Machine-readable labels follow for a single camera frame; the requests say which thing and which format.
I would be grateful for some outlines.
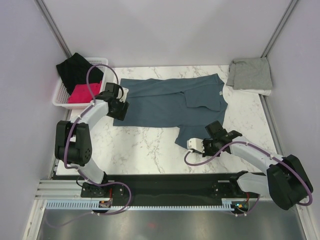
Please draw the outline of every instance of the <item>white plastic basket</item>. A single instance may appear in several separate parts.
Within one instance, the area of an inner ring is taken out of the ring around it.
[[[108,60],[103,57],[85,57],[85,59],[92,65],[94,64],[108,65]],[[105,89],[107,82],[109,83],[114,82],[114,74],[109,68],[105,66],[98,66],[97,68],[103,72],[103,78],[102,78],[102,83],[100,88],[100,93],[101,93]],[[58,83],[54,91],[53,99],[52,99],[53,105],[64,107],[70,110],[85,109],[89,105],[89,103],[68,103],[69,97],[70,95],[67,92],[65,85],[63,84],[61,77],[59,77]]]

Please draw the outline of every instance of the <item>pink fabric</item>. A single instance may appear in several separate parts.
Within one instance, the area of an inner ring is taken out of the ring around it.
[[[100,93],[101,84],[102,82],[89,84],[94,95],[98,95]],[[71,96],[69,97],[68,104],[90,103],[91,100],[92,97],[87,84],[78,84],[75,86]]]

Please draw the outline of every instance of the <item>white table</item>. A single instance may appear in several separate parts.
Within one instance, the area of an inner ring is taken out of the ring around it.
[[[226,82],[227,65],[214,66],[166,66],[115,68],[119,78],[170,79],[193,78],[218,73]],[[229,132],[236,130],[250,141],[276,152],[265,113],[258,94],[233,90],[224,86],[223,96],[228,107],[223,127]],[[73,110],[71,117],[80,113]],[[151,127],[113,126],[113,119],[103,117],[91,131],[92,157],[107,174],[190,174],[190,173],[236,173],[242,170],[259,172],[243,159],[223,152],[220,157],[202,166],[190,167],[184,163],[186,149],[175,144],[179,129]],[[189,155],[188,161],[202,162],[199,154]],[[57,175],[77,175],[64,168],[62,161]]]

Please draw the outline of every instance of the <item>folded clothing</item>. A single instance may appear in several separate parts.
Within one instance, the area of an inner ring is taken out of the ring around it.
[[[94,95],[100,93],[102,81],[100,83],[90,83],[90,88]],[[68,99],[68,104],[90,103],[92,96],[89,92],[87,84],[78,84],[75,86],[71,96]]]
[[[179,127],[175,143],[187,148],[191,138],[210,137],[206,125],[217,120],[223,124],[228,104],[218,74],[167,80],[121,79],[121,86],[129,89],[130,106],[124,121],[115,119],[114,126]]]
[[[227,86],[235,90],[271,90],[270,66],[266,57],[242,58],[231,62]]]
[[[71,95],[79,84],[86,84],[87,72],[92,65],[79,53],[75,53],[73,56],[58,64],[56,69],[61,77],[61,80],[66,88],[66,91]],[[91,70],[89,75],[89,83],[100,83],[104,73],[99,68]]]
[[[264,96],[270,96],[271,90],[261,90],[261,89],[241,89],[243,92],[253,93],[253,94],[260,94]]]

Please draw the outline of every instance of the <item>white wall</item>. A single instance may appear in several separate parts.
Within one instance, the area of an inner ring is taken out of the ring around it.
[[[51,100],[66,57],[33,0],[1,1],[0,33],[0,239],[18,240],[65,114]]]
[[[260,57],[290,0],[44,0],[71,52],[114,67]]]
[[[314,187],[320,223],[320,1],[302,0],[268,59],[274,90],[268,101],[285,154],[299,157]]]

